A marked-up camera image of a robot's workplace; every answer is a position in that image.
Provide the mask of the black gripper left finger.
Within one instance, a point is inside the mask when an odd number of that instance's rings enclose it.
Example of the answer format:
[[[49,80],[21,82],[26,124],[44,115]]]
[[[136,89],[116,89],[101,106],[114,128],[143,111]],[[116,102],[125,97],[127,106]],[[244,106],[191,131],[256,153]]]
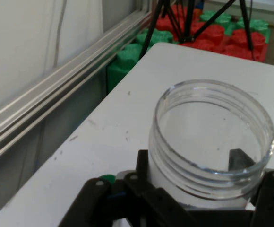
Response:
[[[133,172],[111,183],[104,178],[86,181],[60,227],[111,227],[127,219],[133,227],[197,227],[199,223],[163,188],[147,179],[148,151],[140,150]]]

